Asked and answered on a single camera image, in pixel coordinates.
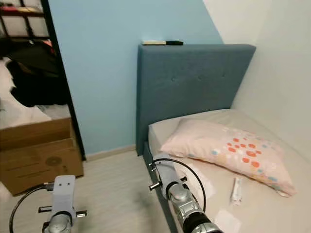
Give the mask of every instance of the black door frame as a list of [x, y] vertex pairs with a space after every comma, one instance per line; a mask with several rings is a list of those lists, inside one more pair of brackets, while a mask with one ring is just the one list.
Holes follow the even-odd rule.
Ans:
[[69, 96], [68, 107], [69, 107], [69, 111], [70, 111], [70, 115], [71, 115], [72, 126], [73, 126], [73, 129], [74, 129], [74, 132], [75, 132], [77, 144], [78, 144], [79, 149], [80, 149], [82, 160], [86, 160], [85, 150], [84, 150], [83, 143], [82, 143], [82, 138], [81, 138], [81, 134], [80, 134], [80, 130], [79, 130], [79, 125], [78, 125], [76, 113], [75, 113], [75, 110], [74, 110], [74, 107], [73, 107], [72, 98], [71, 98], [71, 94], [70, 94], [70, 89], [69, 89], [68, 81], [67, 81], [67, 78], [66, 78], [65, 68], [64, 68], [62, 56], [61, 56], [59, 45], [58, 45], [58, 41], [57, 41], [55, 27], [54, 27], [54, 24], [53, 24], [53, 19], [52, 19], [52, 15], [51, 15], [49, 0], [41, 0], [41, 4], [42, 4], [42, 8], [43, 8], [45, 22], [46, 22], [46, 25], [47, 25], [47, 28], [48, 28], [48, 32], [49, 32], [49, 35], [50, 35], [50, 39], [51, 39], [52, 44], [53, 44], [53, 49], [55, 50], [55, 53], [56, 53], [56, 62], [57, 62], [58, 70], [59, 70], [59, 75], [61, 77], [64, 77], [64, 86], [68, 90], [68, 96]]

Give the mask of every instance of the polka dot pillowcase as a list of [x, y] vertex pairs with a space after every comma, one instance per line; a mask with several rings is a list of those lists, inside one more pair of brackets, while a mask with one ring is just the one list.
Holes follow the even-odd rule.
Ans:
[[224, 166], [267, 184], [282, 196], [296, 193], [282, 162], [282, 149], [247, 131], [206, 120], [182, 119], [161, 151]]

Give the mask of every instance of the bed frame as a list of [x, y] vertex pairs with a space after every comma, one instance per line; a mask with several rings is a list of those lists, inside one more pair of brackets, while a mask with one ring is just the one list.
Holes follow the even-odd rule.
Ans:
[[[230, 108], [256, 47], [251, 45], [139, 46], [136, 150], [152, 162], [148, 126], [157, 121]], [[148, 168], [153, 182], [155, 172]], [[157, 196], [171, 232], [168, 202]]]

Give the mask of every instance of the baseboard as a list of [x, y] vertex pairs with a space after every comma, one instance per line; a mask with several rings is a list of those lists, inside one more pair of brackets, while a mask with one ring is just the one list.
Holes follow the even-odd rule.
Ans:
[[136, 144], [132, 144], [126, 147], [119, 147], [119, 148], [115, 148], [112, 150], [107, 150], [107, 151], [101, 151], [95, 154], [87, 154], [86, 155], [86, 161], [90, 162], [90, 161], [94, 161], [97, 159], [103, 159], [103, 158], [107, 158], [109, 156], [115, 155], [115, 154], [121, 154], [121, 153], [125, 153], [128, 151], [132, 151], [136, 149]]

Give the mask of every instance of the beige bed sheet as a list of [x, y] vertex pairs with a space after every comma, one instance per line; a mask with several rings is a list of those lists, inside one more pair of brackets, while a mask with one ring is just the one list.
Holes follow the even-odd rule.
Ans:
[[[216, 194], [207, 200], [206, 214], [214, 220], [220, 210], [227, 210], [242, 225], [240, 233], [311, 233], [311, 164], [284, 141], [269, 130], [235, 109], [216, 110], [189, 116], [206, 119], [227, 126], [254, 132], [279, 143], [285, 151], [284, 163], [298, 193], [290, 198], [281, 197], [272, 188], [225, 168], [195, 161], [178, 160], [197, 167], [211, 181]], [[149, 126], [149, 146], [152, 155], [159, 152], [161, 145], [176, 129], [181, 117], [168, 119]], [[179, 174], [184, 168], [175, 166]], [[230, 204], [234, 177], [242, 177], [242, 203]]]

